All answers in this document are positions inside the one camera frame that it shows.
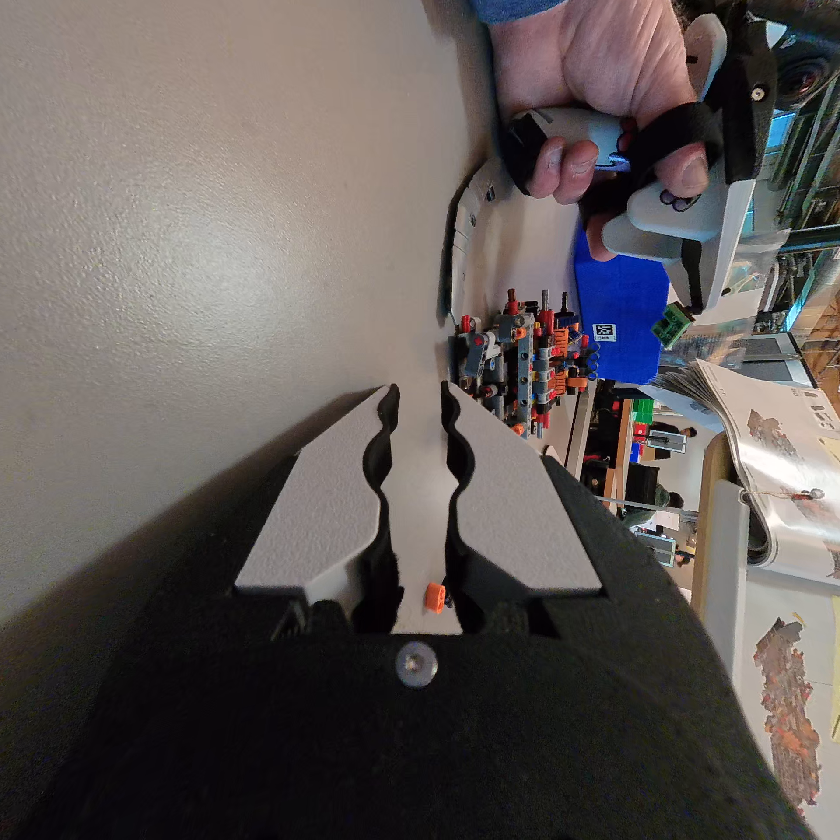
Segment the person's left hand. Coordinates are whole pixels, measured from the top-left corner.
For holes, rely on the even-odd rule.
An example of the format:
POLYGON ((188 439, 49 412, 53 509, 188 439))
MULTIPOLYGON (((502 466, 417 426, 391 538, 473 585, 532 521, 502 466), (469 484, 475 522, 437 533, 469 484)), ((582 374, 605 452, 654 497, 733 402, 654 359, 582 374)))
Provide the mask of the person's left hand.
MULTIPOLYGON (((568 1, 489 25, 502 117, 582 102, 632 118, 641 130, 663 113, 697 100, 684 37, 671 2, 568 1)), ((578 203, 593 179, 598 149, 583 140, 546 140, 528 184, 533 198, 578 203)), ((679 198, 708 186, 705 146, 693 143, 659 161, 656 177, 679 198)))

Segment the lego instruction booklet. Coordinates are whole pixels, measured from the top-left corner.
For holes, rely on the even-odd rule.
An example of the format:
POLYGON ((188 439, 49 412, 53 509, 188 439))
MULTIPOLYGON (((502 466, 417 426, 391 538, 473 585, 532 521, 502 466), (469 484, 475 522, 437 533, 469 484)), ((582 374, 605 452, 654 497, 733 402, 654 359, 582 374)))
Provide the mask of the lego instruction booklet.
POLYGON ((788 801, 838 838, 838 416, 816 388, 703 360, 644 391, 721 431, 703 462, 691 604, 788 801))

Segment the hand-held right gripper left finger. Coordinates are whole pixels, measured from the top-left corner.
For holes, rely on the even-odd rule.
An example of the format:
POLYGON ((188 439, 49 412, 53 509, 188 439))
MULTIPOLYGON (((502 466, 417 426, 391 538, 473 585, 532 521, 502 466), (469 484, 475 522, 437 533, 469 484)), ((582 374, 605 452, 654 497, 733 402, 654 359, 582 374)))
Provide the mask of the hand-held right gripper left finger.
POLYGON ((237 593, 333 602, 357 632, 393 630, 403 587, 382 486, 399 404, 398 386, 384 385, 300 450, 237 593))

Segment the small green connector block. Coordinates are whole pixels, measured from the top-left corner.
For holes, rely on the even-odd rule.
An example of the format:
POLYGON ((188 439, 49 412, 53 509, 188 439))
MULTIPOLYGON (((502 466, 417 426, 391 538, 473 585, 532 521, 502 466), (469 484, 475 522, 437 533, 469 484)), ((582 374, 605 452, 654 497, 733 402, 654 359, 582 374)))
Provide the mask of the small green connector block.
POLYGON ((653 325, 651 332, 664 351, 671 351, 695 321, 695 314, 690 308, 679 301, 672 301, 653 325))

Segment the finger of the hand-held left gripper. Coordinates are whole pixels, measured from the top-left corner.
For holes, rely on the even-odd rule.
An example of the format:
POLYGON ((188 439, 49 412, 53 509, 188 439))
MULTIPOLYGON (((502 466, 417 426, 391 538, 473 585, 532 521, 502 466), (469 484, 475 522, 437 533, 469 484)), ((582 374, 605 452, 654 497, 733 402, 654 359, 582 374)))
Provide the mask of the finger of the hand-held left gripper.
POLYGON ((693 316, 721 298, 755 186, 754 179, 712 184, 681 211, 676 295, 693 316))

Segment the black lego vehicle assembly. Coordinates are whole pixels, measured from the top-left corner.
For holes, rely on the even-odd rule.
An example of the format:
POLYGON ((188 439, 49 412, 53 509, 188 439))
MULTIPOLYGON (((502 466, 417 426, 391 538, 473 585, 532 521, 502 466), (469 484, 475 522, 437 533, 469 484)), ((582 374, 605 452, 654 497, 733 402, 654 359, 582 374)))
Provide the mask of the black lego vehicle assembly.
POLYGON ((455 383, 522 439, 542 439, 553 409, 597 380, 599 362, 566 291, 559 308, 548 290, 524 301, 509 289, 488 321, 455 316, 455 383))

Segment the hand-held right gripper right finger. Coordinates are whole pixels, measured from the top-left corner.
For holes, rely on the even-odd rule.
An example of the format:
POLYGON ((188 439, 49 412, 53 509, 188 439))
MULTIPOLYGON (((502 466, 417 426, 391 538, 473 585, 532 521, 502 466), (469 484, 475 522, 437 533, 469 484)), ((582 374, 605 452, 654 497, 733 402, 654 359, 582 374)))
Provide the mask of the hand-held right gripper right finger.
POLYGON ((454 383, 441 383, 448 503, 444 582, 464 634, 501 609, 534 621, 546 602, 592 599, 602 580, 538 452, 454 383))

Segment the blue plastic bin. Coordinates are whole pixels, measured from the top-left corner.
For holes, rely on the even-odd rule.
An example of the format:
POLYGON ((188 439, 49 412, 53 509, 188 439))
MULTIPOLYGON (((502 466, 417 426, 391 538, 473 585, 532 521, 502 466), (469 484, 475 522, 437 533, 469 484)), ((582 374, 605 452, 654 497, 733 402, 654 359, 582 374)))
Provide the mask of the blue plastic bin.
POLYGON ((598 345, 599 377, 635 385, 650 382, 662 353, 653 327, 668 302, 665 269, 658 262, 623 255, 595 260, 579 229, 574 276, 582 327, 598 345))

